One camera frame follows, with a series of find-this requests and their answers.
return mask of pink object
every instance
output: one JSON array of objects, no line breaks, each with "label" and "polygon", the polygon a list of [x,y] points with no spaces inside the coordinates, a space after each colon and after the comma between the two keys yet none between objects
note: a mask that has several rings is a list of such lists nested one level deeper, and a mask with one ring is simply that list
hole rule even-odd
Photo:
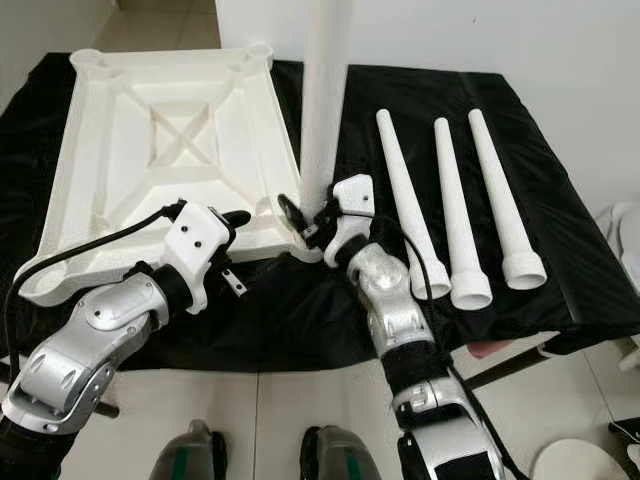
[{"label": "pink object", "polygon": [[502,350],[513,340],[498,340],[497,342],[475,342],[467,344],[467,350],[474,358],[481,359]]}]

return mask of black cloth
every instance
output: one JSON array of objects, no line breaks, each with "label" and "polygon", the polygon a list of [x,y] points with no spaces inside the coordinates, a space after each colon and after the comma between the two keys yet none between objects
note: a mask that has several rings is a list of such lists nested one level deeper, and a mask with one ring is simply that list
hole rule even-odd
[{"label": "black cloth", "polygon": [[[299,157],[302,66],[276,61],[272,79]],[[73,82],[68,56],[49,54],[0,118],[0,293],[37,249]],[[531,243],[549,274],[539,289],[517,292],[504,282],[502,253],[466,119],[474,107],[485,113]],[[562,335],[547,349],[567,353],[640,331],[640,300],[566,171],[501,75],[350,67],[335,178],[371,174],[376,211],[395,216],[375,122],[379,108],[391,112],[434,247],[447,267],[433,122],[445,116],[451,125],[476,246],[494,300],[477,312],[454,309],[448,297],[436,301],[435,322],[447,348],[559,330]],[[392,230],[383,224],[373,230],[388,252],[406,259],[403,242]],[[316,370],[374,356],[364,311],[340,272],[288,255],[234,268],[250,287],[242,300],[217,278],[208,278],[209,308],[154,334],[125,367]],[[33,313],[23,306],[23,350],[59,328],[70,305]]]}]

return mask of white wall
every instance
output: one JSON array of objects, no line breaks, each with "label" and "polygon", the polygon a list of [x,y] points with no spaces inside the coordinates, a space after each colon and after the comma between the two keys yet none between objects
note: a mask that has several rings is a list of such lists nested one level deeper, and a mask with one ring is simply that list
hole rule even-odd
[{"label": "white wall", "polygon": [[0,0],[0,112],[47,52],[90,46],[110,0]]},{"label": "white wall", "polygon": [[[217,0],[222,46],[302,59],[311,1]],[[640,199],[637,0],[356,0],[355,18],[352,63],[502,73],[592,213]]]}]

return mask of white tube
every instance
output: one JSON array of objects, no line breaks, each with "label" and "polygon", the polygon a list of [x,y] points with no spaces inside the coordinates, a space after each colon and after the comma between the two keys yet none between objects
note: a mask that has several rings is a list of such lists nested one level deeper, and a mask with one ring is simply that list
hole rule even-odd
[{"label": "white tube", "polygon": [[[429,283],[431,284],[431,293],[433,298],[440,298],[449,293],[451,283],[447,270],[442,264],[431,243],[429,231],[424,221],[424,216],[420,210],[420,204],[416,198],[416,192],[413,189],[407,165],[398,143],[396,131],[393,128],[391,115],[388,110],[378,110],[376,114],[378,121],[378,129],[380,130],[380,139],[382,140],[382,149],[387,160],[387,170],[389,171],[389,179],[393,189],[393,198],[396,201],[396,209],[400,218],[400,225],[405,233],[411,238],[420,256],[423,258],[429,275]],[[413,249],[406,244],[407,255],[409,257],[409,275],[411,277],[411,290],[416,298],[426,300],[427,288],[425,279],[422,275],[420,263]]]},{"label": "white tube", "polygon": [[471,110],[469,123],[500,237],[504,278],[514,290],[537,288],[547,281],[547,272],[538,254],[531,248],[482,112]]},{"label": "white tube", "polygon": [[449,122],[446,118],[439,118],[434,127],[442,206],[451,259],[451,302],[460,310],[478,310],[491,303],[491,287],[489,279],[480,268],[473,241]]},{"label": "white tube", "polygon": [[353,0],[314,0],[302,84],[300,208],[311,220],[333,182]]}]

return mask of floor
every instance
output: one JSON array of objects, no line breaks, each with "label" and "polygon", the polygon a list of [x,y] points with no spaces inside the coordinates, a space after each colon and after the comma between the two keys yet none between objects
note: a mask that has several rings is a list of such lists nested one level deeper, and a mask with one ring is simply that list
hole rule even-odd
[{"label": "floor", "polygon": [[[214,0],[121,0],[120,5],[98,35],[96,48],[219,46]],[[613,418],[640,416],[640,370],[622,374],[616,367],[624,348],[624,342],[607,342],[478,390],[521,468],[530,471],[542,448],[570,437],[595,442],[622,458],[620,444],[606,425]],[[465,376],[481,365],[464,350],[455,358]],[[106,400],[120,406],[120,417],[91,418],[65,460],[62,480],[147,478],[162,447],[183,433],[192,418],[202,418],[224,433],[229,480],[297,479],[304,430],[330,423],[362,437],[383,478],[400,478],[395,447],[399,431],[376,361],[336,371],[259,376],[121,373]]]}]

